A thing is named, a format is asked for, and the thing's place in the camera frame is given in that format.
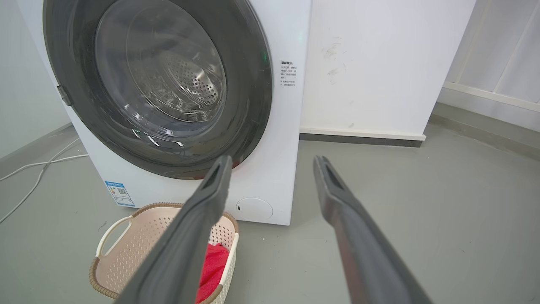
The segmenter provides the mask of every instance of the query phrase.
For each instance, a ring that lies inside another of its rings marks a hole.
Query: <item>white plastic basket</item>
[[[116,299],[182,206],[178,203],[151,204],[114,223],[99,241],[96,257],[90,267],[92,287]],[[103,246],[109,236],[125,222],[129,223],[127,228],[112,247],[103,253]],[[218,287],[203,304],[225,302],[234,272],[238,237],[238,223],[228,213],[223,214],[212,227],[208,242],[221,243],[229,250],[229,256]]]

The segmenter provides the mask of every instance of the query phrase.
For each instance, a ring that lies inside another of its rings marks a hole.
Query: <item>front-loading washing machine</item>
[[[18,0],[104,190],[184,202],[220,155],[225,211],[290,224],[311,0]]]

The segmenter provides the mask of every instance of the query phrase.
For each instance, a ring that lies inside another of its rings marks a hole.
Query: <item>instruction sticker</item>
[[[135,204],[131,200],[130,195],[127,193],[124,184],[111,183],[107,181],[105,182],[105,184],[107,184],[107,187],[109,188],[109,191],[111,192],[112,197],[114,197],[114,200],[117,204],[121,206],[135,207]]]
[[[296,87],[297,67],[292,61],[281,61],[280,82],[281,87]]]

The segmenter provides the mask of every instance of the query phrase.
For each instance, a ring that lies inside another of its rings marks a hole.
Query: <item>brown basket rim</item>
[[[152,209],[152,208],[157,208],[157,207],[170,207],[170,208],[182,208],[184,206],[184,204],[181,204],[181,203],[166,203],[166,202],[163,202],[163,203],[153,203],[153,204],[149,204],[149,205],[146,205],[142,208],[140,208],[139,210],[137,210],[135,213],[132,214],[133,217],[136,217],[137,215],[143,213],[144,211],[147,211],[148,209]],[[238,233],[239,232],[239,228],[238,228],[238,222],[234,219],[234,217],[227,213],[227,212],[224,212],[223,213],[223,216],[226,217],[227,219],[229,219],[233,225],[234,225],[234,232],[235,233]],[[97,271],[97,268],[98,268],[98,263],[99,263],[99,258],[96,256],[94,257],[93,261],[92,261],[92,264],[90,265],[90,271],[89,271],[89,274],[88,274],[88,278],[90,279],[90,284],[92,285],[92,287],[99,293],[105,295],[105,296],[108,296],[110,297],[111,299],[115,300],[117,297],[118,297],[118,293],[117,292],[114,292],[102,285],[100,285],[97,281],[97,278],[96,278],[96,271]],[[214,292],[208,297],[206,298],[206,300],[204,300],[203,302],[201,302],[200,304],[209,304],[211,303],[212,301],[214,301],[219,293],[221,292],[221,290],[223,289],[223,285],[219,284],[216,289],[214,290]]]

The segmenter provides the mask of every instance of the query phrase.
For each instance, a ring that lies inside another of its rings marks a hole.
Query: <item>red cloth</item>
[[[206,300],[218,287],[221,281],[221,275],[225,270],[225,264],[229,251],[221,244],[210,245],[206,249],[206,257],[202,267],[201,281],[199,283],[199,291],[197,292],[196,303],[199,304]]]

